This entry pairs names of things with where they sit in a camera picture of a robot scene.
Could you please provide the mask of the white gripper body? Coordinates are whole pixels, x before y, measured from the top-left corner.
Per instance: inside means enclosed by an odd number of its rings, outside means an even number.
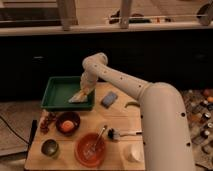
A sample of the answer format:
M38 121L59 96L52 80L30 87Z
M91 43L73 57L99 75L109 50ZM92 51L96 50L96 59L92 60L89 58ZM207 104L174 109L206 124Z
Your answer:
M80 82L81 91L84 94L90 94L96 86L96 80L94 78L82 78Z

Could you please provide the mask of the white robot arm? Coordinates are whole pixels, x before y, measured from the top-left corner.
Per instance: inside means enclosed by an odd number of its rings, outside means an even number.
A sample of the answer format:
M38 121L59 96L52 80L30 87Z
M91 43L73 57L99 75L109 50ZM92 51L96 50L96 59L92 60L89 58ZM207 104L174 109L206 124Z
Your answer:
M150 83L107 66L104 53L86 57L84 83L101 78L140 103L146 171L196 171L186 109L170 84Z

